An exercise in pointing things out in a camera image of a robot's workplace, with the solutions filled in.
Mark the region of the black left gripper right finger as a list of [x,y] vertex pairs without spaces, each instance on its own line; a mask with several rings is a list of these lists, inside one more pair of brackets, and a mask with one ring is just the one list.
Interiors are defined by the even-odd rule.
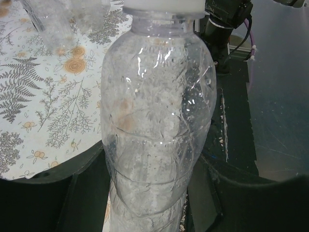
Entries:
[[306,232],[309,177],[276,182],[200,156],[188,205],[189,232]]

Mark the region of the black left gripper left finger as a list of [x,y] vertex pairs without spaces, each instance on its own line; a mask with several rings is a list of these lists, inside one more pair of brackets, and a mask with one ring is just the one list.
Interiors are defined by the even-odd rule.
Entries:
[[109,187],[102,142],[30,179],[1,179],[0,230],[101,232]]

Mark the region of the blue white bottle cap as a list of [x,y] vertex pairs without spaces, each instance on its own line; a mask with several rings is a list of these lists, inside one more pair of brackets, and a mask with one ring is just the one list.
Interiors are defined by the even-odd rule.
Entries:
[[123,11],[129,15],[137,12],[171,13],[201,18],[205,12],[205,0],[125,0]]

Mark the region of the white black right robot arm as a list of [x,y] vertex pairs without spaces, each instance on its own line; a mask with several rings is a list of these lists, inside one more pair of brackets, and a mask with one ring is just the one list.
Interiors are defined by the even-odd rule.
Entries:
[[[200,27],[197,34],[208,47],[217,75],[230,72],[229,61],[234,53],[247,41],[251,40],[251,48],[243,61],[253,60],[256,45],[252,36],[252,9],[250,0],[207,0],[205,11],[208,16],[203,18],[205,27]],[[233,49],[229,48],[233,30],[245,24],[247,32],[242,41]]]

